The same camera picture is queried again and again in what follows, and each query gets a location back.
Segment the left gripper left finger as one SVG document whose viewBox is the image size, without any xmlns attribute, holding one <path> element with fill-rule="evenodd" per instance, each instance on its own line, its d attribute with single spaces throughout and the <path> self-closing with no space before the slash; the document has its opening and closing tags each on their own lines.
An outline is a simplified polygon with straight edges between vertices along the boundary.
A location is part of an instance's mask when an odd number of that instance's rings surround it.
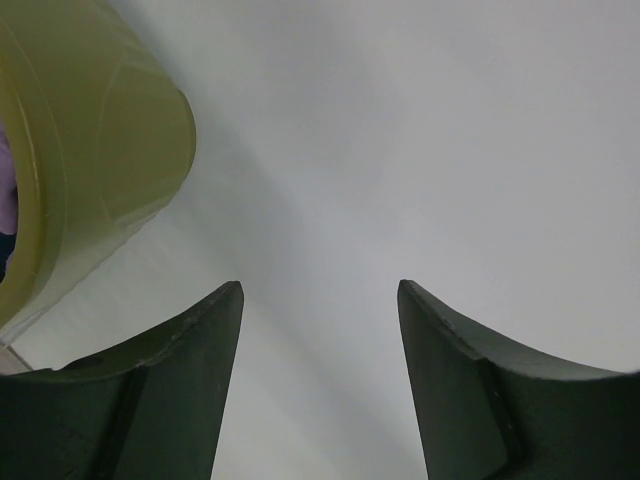
<svg viewBox="0 0 640 480">
<path fill-rule="evenodd" d="M 1 380 L 5 479 L 207 479 L 244 305 L 237 281 L 59 370 Z"/>
</svg>

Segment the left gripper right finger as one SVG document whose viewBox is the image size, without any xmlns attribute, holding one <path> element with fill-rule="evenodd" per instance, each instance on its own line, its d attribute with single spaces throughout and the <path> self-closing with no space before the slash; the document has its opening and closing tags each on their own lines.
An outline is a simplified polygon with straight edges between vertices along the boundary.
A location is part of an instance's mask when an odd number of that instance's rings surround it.
<svg viewBox="0 0 640 480">
<path fill-rule="evenodd" d="M 411 280 L 399 324 L 432 479 L 635 479 L 639 376 L 561 359 Z"/>
</svg>

